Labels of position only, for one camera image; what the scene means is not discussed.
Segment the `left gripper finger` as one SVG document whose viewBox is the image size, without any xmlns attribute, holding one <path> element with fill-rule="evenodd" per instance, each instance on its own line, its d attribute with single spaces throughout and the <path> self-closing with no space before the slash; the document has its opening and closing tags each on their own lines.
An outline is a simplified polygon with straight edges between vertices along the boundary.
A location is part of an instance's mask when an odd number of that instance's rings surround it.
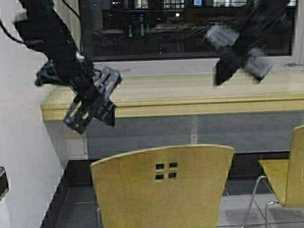
<svg viewBox="0 0 304 228">
<path fill-rule="evenodd" d="M 97 112 L 97 119 L 110 127 L 115 126 L 116 105 L 111 101 L 106 101 Z"/>
</svg>

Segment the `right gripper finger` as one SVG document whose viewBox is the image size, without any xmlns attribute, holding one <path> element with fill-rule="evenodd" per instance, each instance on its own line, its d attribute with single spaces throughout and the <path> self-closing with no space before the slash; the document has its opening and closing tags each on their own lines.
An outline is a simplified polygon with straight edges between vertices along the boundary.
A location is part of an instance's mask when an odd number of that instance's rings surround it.
<svg viewBox="0 0 304 228">
<path fill-rule="evenodd" d="M 240 68 L 240 59 L 235 55 L 222 55 L 215 65 L 214 85 L 227 82 Z"/>
</svg>

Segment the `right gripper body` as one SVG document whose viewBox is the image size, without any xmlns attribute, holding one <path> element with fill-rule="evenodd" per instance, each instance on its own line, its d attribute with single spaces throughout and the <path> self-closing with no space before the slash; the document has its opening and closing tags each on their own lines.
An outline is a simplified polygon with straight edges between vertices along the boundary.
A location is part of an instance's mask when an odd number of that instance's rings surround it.
<svg viewBox="0 0 304 228">
<path fill-rule="evenodd" d="M 232 55 L 240 59 L 240 68 L 257 82 L 262 81 L 273 69 L 274 63 L 260 47 L 249 47 L 240 33 L 231 27 L 215 24 L 205 35 L 219 56 Z"/>
</svg>

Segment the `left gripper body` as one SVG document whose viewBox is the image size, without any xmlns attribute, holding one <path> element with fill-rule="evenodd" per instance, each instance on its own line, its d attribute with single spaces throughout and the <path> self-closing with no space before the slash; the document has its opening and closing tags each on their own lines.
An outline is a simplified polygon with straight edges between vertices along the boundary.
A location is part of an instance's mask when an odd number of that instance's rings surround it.
<svg viewBox="0 0 304 228">
<path fill-rule="evenodd" d="M 91 121 L 97 119 L 97 112 L 102 105 L 105 102 L 113 102 L 110 96 L 121 82 L 120 71 L 107 66 L 95 69 L 90 88 L 75 96 L 63 122 L 70 129 L 83 134 Z"/>
</svg>

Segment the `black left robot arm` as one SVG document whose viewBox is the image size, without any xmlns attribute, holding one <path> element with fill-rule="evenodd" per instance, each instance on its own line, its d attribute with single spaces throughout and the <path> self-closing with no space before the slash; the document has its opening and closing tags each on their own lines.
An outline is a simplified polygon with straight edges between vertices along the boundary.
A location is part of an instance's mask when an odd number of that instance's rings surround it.
<svg viewBox="0 0 304 228">
<path fill-rule="evenodd" d="M 35 85 L 67 86 L 75 94 L 63 122 L 83 134 L 93 119 L 115 126 L 116 105 L 111 94 L 122 82 L 121 73 L 105 66 L 96 68 L 78 48 L 53 0 L 19 0 L 24 12 L 13 25 L 28 49 L 48 61 L 37 72 Z"/>
</svg>

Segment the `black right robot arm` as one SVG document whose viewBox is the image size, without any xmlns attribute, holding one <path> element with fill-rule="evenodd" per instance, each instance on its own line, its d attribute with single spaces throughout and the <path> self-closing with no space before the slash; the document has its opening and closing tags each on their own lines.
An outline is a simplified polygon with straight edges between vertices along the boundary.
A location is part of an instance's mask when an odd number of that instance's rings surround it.
<svg viewBox="0 0 304 228">
<path fill-rule="evenodd" d="M 291 0 L 251 0 L 250 9 L 238 29 L 215 24 L 205 38 L 214 47 L 219 60 L 214 70 L 215 86 L 220 86 L 243 69 L 257 82 L 261 82 L 273 68 L 267 54 L 258 43 L 277 25 L 290 27 L 286 9 Z"/>
</svg>

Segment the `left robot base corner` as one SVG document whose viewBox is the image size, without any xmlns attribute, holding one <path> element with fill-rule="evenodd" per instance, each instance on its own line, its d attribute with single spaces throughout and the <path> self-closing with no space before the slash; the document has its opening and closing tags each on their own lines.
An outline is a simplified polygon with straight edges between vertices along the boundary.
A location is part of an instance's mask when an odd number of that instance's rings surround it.
<svg viewBox="0 0 304 228">
<path fill-rule="evenodd" d="M 0 202 L 4 196 L 8 193 L 8 178 L 4 167 L 0 167 Z"/>
</svg>

